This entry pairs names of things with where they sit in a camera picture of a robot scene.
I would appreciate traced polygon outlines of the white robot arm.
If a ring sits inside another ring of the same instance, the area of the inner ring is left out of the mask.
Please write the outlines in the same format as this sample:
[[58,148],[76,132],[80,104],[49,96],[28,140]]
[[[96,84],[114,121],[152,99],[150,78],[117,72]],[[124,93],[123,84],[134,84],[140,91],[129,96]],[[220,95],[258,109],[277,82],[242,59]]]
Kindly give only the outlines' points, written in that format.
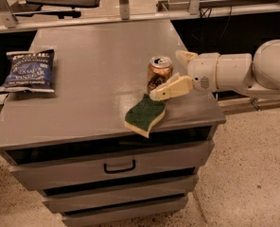
[[199,92],[233,91],[243,96],[280,99],[280,40],[261,44],[251,55],[186,52],[178,50],[177,60],[187,71],[175,74],[153,89],[155,101]]

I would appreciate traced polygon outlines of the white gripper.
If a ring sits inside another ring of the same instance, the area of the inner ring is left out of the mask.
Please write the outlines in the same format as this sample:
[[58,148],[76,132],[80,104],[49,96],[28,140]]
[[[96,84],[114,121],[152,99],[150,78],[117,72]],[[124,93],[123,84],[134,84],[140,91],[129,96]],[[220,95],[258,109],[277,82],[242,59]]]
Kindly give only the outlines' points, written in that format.
[[177,50],[178,62],[187,69],[188,76],[174,75],[149,93],[154,101],[184,96],[194,87],[197,91],[216,92],[216,67],[219,53],[202,53]]

